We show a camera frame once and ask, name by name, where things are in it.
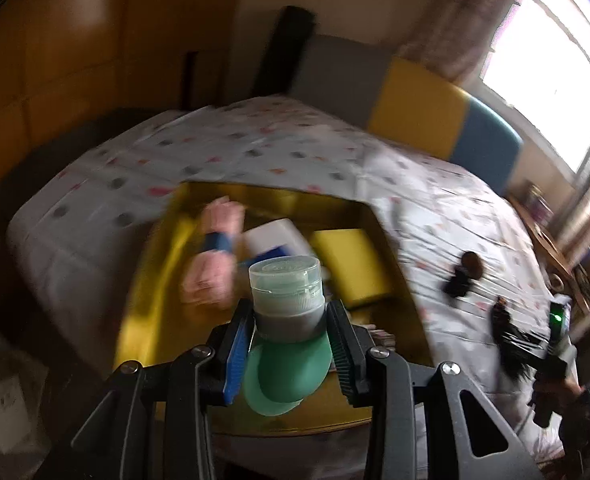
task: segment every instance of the rolled pink cloth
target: rolled pink cloth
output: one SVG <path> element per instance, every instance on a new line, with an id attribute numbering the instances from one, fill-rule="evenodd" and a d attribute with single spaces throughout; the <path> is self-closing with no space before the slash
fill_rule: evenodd
<path id="1" fill-rule="evenodd" d="M 231 246 L 242 231 L 244 206 L 224 196 L 208 204 L 201 212 L 201 231 L 222 233 Z M 230 307 L 235 279 L 235 254 L 227 250 L 208 250 L 197 254 L 185 273 L 180 289 L 184 303 Z"/>

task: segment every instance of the bed sheet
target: bed sheet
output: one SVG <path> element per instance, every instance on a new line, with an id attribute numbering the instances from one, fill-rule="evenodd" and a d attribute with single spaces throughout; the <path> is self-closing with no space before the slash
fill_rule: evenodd
<path id="1" fill-rule="evenodd" d="M 184 180 L 369 203 L 405 273 L 434 362 L 459 363 L 536 459 L 560 451 L 559 419 L 546 431 L 531 422 L 530 385 L 501 372 L 490 336 L 488 310 L 498 295 L 518 325 L 547 330 L 550 294 L 511 206 L 459 166 L 284 96 L 156 116 L 85 153 L 19 209 L 9 246 L 83 359 L 109 370 L 137 255 Z M 480 254 L 486 272 L 466 297 L 450 300 L 441 284 L 466 250 Z"/>

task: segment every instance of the brown ball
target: brown ball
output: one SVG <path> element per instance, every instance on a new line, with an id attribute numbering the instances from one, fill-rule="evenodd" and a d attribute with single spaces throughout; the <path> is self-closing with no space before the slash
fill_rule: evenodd
<path id="1" fill-rule="evenodd" d="M 469 273 L 469 277 L 473 280 L 478 280 L 484 274 L 484 264 L 477 253 L 473 251 L 466 251 L 462 254 L 462 267 Z"/>

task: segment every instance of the screw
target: screw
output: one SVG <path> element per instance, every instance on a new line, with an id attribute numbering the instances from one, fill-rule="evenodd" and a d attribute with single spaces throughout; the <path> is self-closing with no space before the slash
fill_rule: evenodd
<path id="1" fill-rule="evenodd" d="M 386 359 L 390 355 L 390 350 L 384 346 L 373 346 L 369 350 L 369 354 L 376 359 Z"/>
<path id="2" fill-rule="evenodd" d="M 460 373 L 460 366 L 457 363 L 447 361 L 441 366 L 441 371 L 446 375 L 457 375 Z"/>
<path id="3" fill-rule="evenodd" d="M 126 375 L 134 374 L 139 370 L 139 363 L 137 361 L 126 361 L 120 366 L 120 372 Z"/>
<path id="4" fill-rule="evenodd" d="M 198 345 L 191 350 L 191 354 L 195 357 L 200 357 L 202 359 L 206 359 L 206 357 L 210 357 L 213 353 L 213 349 L 210 346 L 206 345 Z"/>

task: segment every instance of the dark sleeve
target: dark sleeve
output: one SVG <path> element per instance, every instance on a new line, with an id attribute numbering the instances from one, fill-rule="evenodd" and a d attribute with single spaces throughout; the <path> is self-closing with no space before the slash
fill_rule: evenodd
<path id="1" fill-rule="evenodd" d="M 567 454 L 590 447 L 590 383 L 566 407 L 560 424 L 560 440 Z"/>

